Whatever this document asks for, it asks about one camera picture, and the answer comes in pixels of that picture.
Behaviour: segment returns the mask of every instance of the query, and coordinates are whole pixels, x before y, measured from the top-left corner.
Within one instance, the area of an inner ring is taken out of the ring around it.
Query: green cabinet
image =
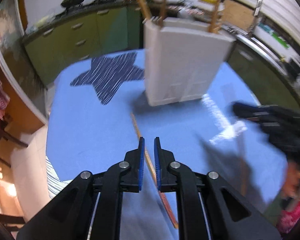
[[[91,13],[53,27],[25,48],[47,86],[70,64],[101,54],[97,16]]]
[[[236,43],[228,63],[262,105],[276,104],[300,110],[300,99],[292,87],[273,66],[249,47]]]
[[[140,10],[136,6],[79,15],[46,30],[25,45],[44,85],[70,64],[140,46]]]
[[[128,49],[139,49],[142,46],[140,43],[140,27],[141,23],[141,11],[140,7],[129,6],[127,8],[128,18]]]
[[[97,24],[103,54],[127,49],[126,7],[98,11]]]

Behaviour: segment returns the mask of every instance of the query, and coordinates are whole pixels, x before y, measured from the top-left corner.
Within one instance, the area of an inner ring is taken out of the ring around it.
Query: frying pan
[[[64,8],[70,8],[72,6],[81,4],[84,0],[63,0],[61,6]]]

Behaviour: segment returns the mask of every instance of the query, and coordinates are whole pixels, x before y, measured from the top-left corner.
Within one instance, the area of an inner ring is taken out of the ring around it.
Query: wooden ruler
[[[139,130],[138,125],[137,125],[137,121],[136,121],[133,113],[131,113],[131,118],[132,118],[133,127],[134,127],[134,129],[136,131],[136,134],[137,134],[137,137],[139,139],[141,137],[141,133],[140,133],[140,130]],[[156,178],[156,175],[155,175],[155,169],[154,169],[153,164],[151,162],[151,159],[150,159],[150,156],[148,154],[147,148],[145,148],[145,159],[146,159],[148,169],[151,173],[151,177],[154,181],[154,184],[157,185],[157,178]],[[167,214],[168,214],[168,216],[171,220],[171,223],[173,224],[173,227],[175,229],[178,229],[179,228],[178,222],[177,222],[177,220],[176,220],[176,218],[175,218],[175,216],[172,212],[172,209],[170,207],[170,204],[167,200],[167,197],[166,197],[165,193],[162,193],[159,190],[158,190],[158,193],[159,193],[159,196],[160,196],[161,201],[163,203],[163,206],[164,206],[165,210],[167,211]]]

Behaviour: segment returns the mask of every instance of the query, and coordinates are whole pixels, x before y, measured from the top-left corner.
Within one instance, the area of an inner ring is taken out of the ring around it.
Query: star-shaped rug
[[[144,70],[135,66],[137,53],[92,59],[91,69],[80,74],[70,86],[92,85],[101,104],[106,105],[125,81],[142,80]]]

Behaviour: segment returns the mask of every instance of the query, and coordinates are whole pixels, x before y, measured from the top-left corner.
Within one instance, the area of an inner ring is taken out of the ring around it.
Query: wooden stick
[[[159,26],[163,27],[163,21],[167,17],[167,0],[163,0],[159,13]]]
[[[244,144],[244,133],[243,131],[237,135],[237,145],[239,151],[239,161],[240,161],[240,170],[241,170],[241,187],[240,193],[242,196],[246,196],[247,194],[247,187],[248,187],[248,171],[247,171],[247,164],[245,162],[245,144]]]
[[[212,12],[212,17],[211,17],[211,23],[210,26],[208,28],[208,31],[210,33],[218,33],[221,25],[217,24],[218,21],[218,10],[219,10],[219,4],[220,4],[221,0],[217,0],[217,2],[214,5],[214,10]]]
[[[150,20],[152,15],[151,15],[148,5],[146,4],[146,1],[145,0],[137,0],[137,2],[139,4],[139,6],[141,7],[141,12],[143,14],[143,17],[146,20]]]
[[[131,119],[132,119],[133,127],[134,127],[134,129],[136,131],[137,137],[139,139],[141,137],[141,133],[140,133],[140,130],[139,130],[138,125],[137,125],[137,121],[136,121],[133,113],[131,113]],[[149,171],[151,173],[152,180],[154,181],[154,184],[157,185],[157,178],[156,178],[156,175],[155,175],[155,169],[153,167],[153,164],[151,162],[150,156],[148,154],[148,150],[146,148],[145,148],[145,159],[146,159],[146,163],[147,163],[148,169],[149,169]],[[172,209],[170,207],[170,204],[169,204],[169,202],[167,200],[167,197],[166,197],[165,193],[162,193],[159,190],[158,190],[158,193],[159,193],[159,196],[161,198],[162,204],[163,204],[165,210],[167,211],[167,214],[168,214],[168,216],[169,216],[169,218],[171,220],[171,223],[173,224],[173,227],[175,229],[178,229],[179,228],[179,224],[178,224],[178,222],[177,222],[177,220],[176,220],[176,218],[175,218],[175,216],[174,216],[174,214],[172,212]]]

